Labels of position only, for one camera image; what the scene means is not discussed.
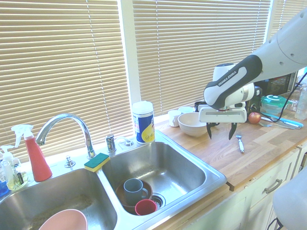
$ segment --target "sink drain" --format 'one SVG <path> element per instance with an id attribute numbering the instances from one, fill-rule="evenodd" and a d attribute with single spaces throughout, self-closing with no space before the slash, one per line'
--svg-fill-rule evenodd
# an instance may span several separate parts
<path id="1" fill-rule="evenodd" d="M 164 207 L 166 204 L 164 196 L 159 193 L 153 193 L 152 200 L 157 204 L 158 209 Z"/>

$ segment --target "brown bowl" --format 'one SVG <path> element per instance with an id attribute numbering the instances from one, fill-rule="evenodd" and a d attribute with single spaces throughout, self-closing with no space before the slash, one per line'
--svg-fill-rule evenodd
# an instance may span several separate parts
<path id="1" fill-rule="evenodd" d="M 147 191 L 148 191 L 148 195 L 144 199 L 151 199 L 152 196 L 153 196 L 153 189 L 152 189 L 152 187 L 146 181 L 142 181 L 142 182 L 143 182 L 143 187 L 145 189 L 147 189 Z M 127 212 L 136 215 L 135 210 L 134 210 L 135 206 L 128 205 L 128 203 L 126 201 L 125 190 L 124 190 L 124 182 L 116 189 L 115 193 L 116 193 L 117 197 L 119 198 L 119 201 L 120 201 L 121 205 L 124 207 L 124 209 Z"/>

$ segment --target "red spray bottle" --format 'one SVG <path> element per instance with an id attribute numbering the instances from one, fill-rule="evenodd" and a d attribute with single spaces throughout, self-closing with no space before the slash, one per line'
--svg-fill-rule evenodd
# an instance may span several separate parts
<path id="1" fill-rule="evenodd" d="M 45 156 L 42 150 L 35 142 L 35 138 L 31 129 L 32 125 L 17 125 L 11 128 L 16 134 L 16 144 L 15 148 L 19 146 L 21 137 L 24 136 L 25 146 L 27 147 L 34 180 L 36 182 L 44 181 L 52 176 L 50 167 L 47 165 Z"/>

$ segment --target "red cup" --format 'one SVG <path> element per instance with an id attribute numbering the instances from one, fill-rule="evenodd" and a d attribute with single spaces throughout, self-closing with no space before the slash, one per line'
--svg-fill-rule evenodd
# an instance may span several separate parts
<path id="1" fill-rule="evenodd" d="M 145 216 L 148 214 L 151 214 L 153 212 L 155 212 L 158 209 L 157 204 L 149 199 L 144 199 L 139 201 L 136 205 L 135 205 L 135 212 L 136 214 L 138 214 L 138 216 Z"/>

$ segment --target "disinfecting wipes canister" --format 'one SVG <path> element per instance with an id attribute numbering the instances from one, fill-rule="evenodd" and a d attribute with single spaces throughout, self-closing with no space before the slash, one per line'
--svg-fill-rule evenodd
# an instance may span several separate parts
<path id="1" fill-rule="evenodd" d="M 154 108 L 151 102 L 142 101 L 132 105 L 136 140 L 140 144 L 154 141 Z"/>

